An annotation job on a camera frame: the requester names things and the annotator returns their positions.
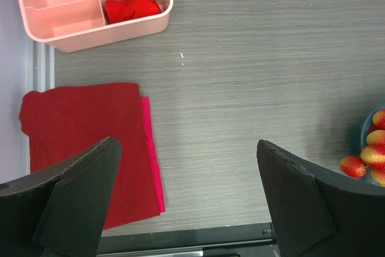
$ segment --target wooden tabletop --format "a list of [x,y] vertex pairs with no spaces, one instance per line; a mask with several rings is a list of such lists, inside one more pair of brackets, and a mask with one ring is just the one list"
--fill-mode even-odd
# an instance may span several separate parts
[[55,61],[56,85],[137,82],[152,103],[167,212],[104,235],[266,222],[258,140],[338,170],[385,102],[385,0],[175,0],[163,33]]

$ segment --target wood grain surface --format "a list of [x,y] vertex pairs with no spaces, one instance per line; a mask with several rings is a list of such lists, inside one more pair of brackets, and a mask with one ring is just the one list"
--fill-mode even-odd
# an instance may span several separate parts
[[104,235],[270,221],[261,138],[338,170],[385,102],[384,17],[385,0],[175,0],[163,33],[57,52],[57,85],[137,82],[152,102],[167,213]]

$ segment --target pink storage box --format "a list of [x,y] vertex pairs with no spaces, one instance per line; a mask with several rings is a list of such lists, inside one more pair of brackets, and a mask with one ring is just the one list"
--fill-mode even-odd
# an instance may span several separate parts
[[161,14],[109,25],[107,0],[19,0],[27,34],[64,52],[79,51],[166,29],[173,0],[156,0]]

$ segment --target blue bowl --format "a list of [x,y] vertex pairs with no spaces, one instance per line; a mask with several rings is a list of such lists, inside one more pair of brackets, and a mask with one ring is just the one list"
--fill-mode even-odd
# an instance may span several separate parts
[[[366,137],[369,134],[370,127],[372,125],[372,119],[374,114],[385,109],[385,105],[380,105],[375,110],[373,110],[365,119],[361,120],[350,132],[350,142],[349,142],[349,154],[352,156],[360,156],[361,151],[368,144],[366,142]],[[367,172],[361,180],[368,182],[370,184],[378,185],[373,178],[370,172]]]

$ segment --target red cloth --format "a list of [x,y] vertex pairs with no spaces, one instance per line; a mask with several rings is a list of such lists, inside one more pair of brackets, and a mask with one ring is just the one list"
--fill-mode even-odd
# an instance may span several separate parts
[[109,23],[117,23],[162,13],[155,0],[107,0]]
[[122,144],[122,160],[104,229],[160,214],[137,84],[58,87],[24,96],[22,131],[31,145],[31,172],[56,164],[105,137]]
[[156,196],[158,198],[158,204],[159,204],[161,213],[165,213],[166,208],[164,205],[161,171],[159,168],[158,157],[156,156],[155,143],[153,141],[153,135],[152,135],[151,109],[150,109],[149,98],[142,98],[142,112],[143,112],[143,126],[144,126],[144,131],[146,132],[147,150],[150,156],[152,176],[155,184]]

